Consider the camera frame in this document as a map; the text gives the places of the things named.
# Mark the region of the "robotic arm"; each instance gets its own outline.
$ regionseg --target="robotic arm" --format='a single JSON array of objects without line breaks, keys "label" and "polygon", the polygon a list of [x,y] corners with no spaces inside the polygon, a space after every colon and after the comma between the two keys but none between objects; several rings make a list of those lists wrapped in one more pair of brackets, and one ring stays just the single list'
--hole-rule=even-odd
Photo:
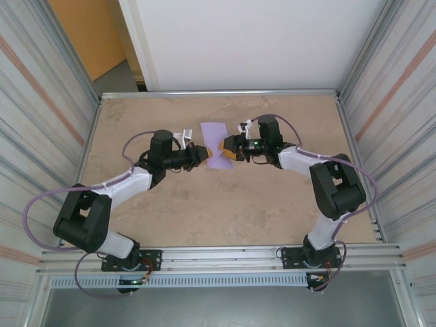
[{"label": "robotic arm", "polygon": [[[204,146],[187,143],[191,135],[190,129],[182,134],[156,131],[151,138],[150,149],[141,154],[133,171],[128,170],[102,183],[104,187],[100,189],[69,192],[54,224],[54,235],[87,253],[107,253],[112,261],[125,269],[136,267],[140,260],[140,245],[109,230],[110,211],[132,196],[159,184],[167,170],[184,169],[189,172],[211,156]],[[173,143],[178,150],[172,150]]]},{"label": "robotic arm", "polygon": [[[299,263],[310,268],[319,267],[339,252],[334,245],[334,237],[343,218],[356,211],[366,200],[358,175],[345,164],[320,159],[315,153],[302,151],[295,144],[284,142],[279,124],[272,115],[259,118],[258,139],[251,138],[249,134],[252,123],[250,120],[241,123],[238,126],[240,134],[229,136],[222,142],[223,154],[246,162],[253,157],[265,156],[266,164],[311,178],[320,215],[315,227],[305,236],[300,251],[288,253],[295,268],[300,268]],[[334,158],[349,162],[344,154]]]}]

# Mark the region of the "gray floor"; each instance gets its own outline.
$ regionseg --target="gray floor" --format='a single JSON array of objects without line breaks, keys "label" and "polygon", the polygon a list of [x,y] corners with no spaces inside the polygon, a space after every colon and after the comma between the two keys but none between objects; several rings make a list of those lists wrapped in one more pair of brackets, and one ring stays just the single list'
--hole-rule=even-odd
[{"label": "gray floor", "polygon": [[113,67],[109,72],[94,81],[98,93],[107,92],[138,92],[134,75],[127,60]]},{"label": "gray floor", "polygon": [[98,300],[54,290],[42,326],[401,327],[404,321],[384,271],[342,272],[324,294],[303,287],[172,288]]}]

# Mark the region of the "corrugated metal wall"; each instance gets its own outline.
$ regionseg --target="corrugated metal wall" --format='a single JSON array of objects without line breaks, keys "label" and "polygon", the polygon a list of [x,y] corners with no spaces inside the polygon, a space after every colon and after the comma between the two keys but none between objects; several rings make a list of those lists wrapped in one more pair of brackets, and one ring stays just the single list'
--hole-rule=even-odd
[{"label": "corrugated metal wall", "polygon": [[436,1],[404,1],[344,98],[361,160],[381,189],[384,232],[403,250],[429,324],[436,324],[435,44]]},{"label": "corrugated metal wall", "polygon": [[[75,182],[98,98],[83,84],[37,1],[0,2],[0,325],[16,326],[41,249],[21,212],[35,195]],[[37,202],[30,227],[47,244],[63,198]]]}]

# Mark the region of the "purple cloth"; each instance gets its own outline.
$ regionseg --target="purple cloth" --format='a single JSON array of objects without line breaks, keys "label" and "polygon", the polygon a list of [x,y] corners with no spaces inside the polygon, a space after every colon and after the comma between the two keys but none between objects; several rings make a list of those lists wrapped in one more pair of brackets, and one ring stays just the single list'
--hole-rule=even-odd
[{"label": "purple cloth", "polygon": [[207,166],[214,169],[233,169],[232,160],[224,157],[218,147],[229,136],[225,123],[201,123],[204,144],[212,151]]}]

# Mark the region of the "marble-pattern surface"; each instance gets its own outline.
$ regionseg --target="marble-pattern surface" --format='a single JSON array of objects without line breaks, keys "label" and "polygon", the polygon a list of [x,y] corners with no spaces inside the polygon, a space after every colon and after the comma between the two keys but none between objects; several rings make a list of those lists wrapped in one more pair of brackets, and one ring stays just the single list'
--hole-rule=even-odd
[{"label": "marble-pattern surface", "polygon": [[[265,113],[289,119],[308,151],[349,154],[331,96],[105,99],[83,181],[98,183],[126,171],[121,149],[138,132],[190,127],[193,141],[203,144],[201,122],[224,122],[235,134],[239,122]],[[281,131],[284,140],[296,142],[283,123]],[[143,136],[133,141],[127,154],[137,159],[149,140]],[[233,170],[203,165],[191,172],[169,172],[157,187],[114,209],[110,227],[150,247],[298,244],[317,215],[308,178],[240,162]],[[350,220],[338,239],[375,241],[367,214]]]}]

